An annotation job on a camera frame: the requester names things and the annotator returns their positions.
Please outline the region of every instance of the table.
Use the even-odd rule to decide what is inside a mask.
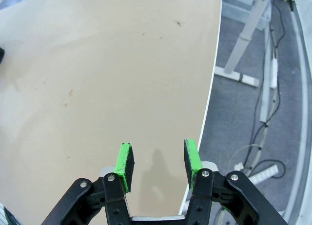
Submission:
[[[200,140],[221,0],[27,0],[0,11],[0,201],[40,224],[120,144],[131,215],[178,213],[183,140]],[[101,211],[91,224],[105,224]]]

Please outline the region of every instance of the floor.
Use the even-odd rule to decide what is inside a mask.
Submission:
[[[0,9],[21,0],[4,0]],[[279,83],[281,93],[280,109],[272,119],[261,159],[278,159],[286,166],[281,179],[268,179],[257,185],[270,203],[278,211],[284,211],[293,183],[293,175],[298,155],[301,128],[301,75],[296,49],[290,8],[283,0],[274,0],[281,9],[285,25],[285,37],[278,47]],[[280,28],[279,15],[273,8],[273,28]],[[244,24],[222,17],[216,65],[224,67]],[[236,71],[261,79],[263,74],[264,33],[256,30],[251,43],[240,60]],[[256,100],[260,89],[233,80],[215,76],[212,86],[209,110],[200,146],[202,160],[215,162],[222,174],[226,174],[228,161],[234,151],[249,144]],[[259,120],[259,108],[256,112],[256,129],[262,124]],[[246,152],[233,158],[233,164],[244,160]],[[259,170],[270,166],[263,164]],[[213,224],[215,204],[211,213]],[[234,224],[227,219],[224,224]]]

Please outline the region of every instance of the green tape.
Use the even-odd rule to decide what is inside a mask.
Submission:
[[[129,192],[129,187],[126,180],[126,166],[130,148],[132,148],[130,143],[121,144],[117,163],[114,169],[114,173],[118,174],[122,178],[126,192]]]
[[[190,163],[191,163],[191,171],[192,171],[192,175],[191,175],[191,188],[193,188],[193,184],[194,184],[194,177],[195,174],[203,168],[203,165],[201,163],[198,151],[197,151],[197,145],[195,140],[193,139],[186,139],[185,140],[185,144],[186,144],[186,149],[187,149],[187,153],[190,159]]]

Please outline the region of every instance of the silver screw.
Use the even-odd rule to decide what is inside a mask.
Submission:
[[[84,182],[84,181],[80,184],[80,187],[82,187],[82,188],[84,188],[84,187],[86,187],[86,186],[87,186],[87,183]]]
[[[231,180],[234,180],[234,181],[238,180],[238,176],[235,174],[231,175]]]
[[[209,176],[209,171],[203,170],[203,171],[201,172],[201,175],[204,176],[204,177],[208,177],[208,176]]]
[[[113,181],[115,179],[115,176],[113,176],[113,175],[109,175],[108,177],[107,177],[107,180],[108,181]]]

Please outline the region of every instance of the black object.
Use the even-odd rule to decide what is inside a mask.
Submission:
[[[122,179],[108,173],[91,183],[77,179],[42,225],[87,225],[105,207],[108,225],[207,225],[212,201],[219,202],[239,225],[286,225],[268,200],[240,171],[222,176],[199,170],[186,216],[130,217]]]
[[[3,57],[4,57],[4,49],[2,49],[1,47],[0,47],[0,63],[2,62],[2,60],[3,60]]]

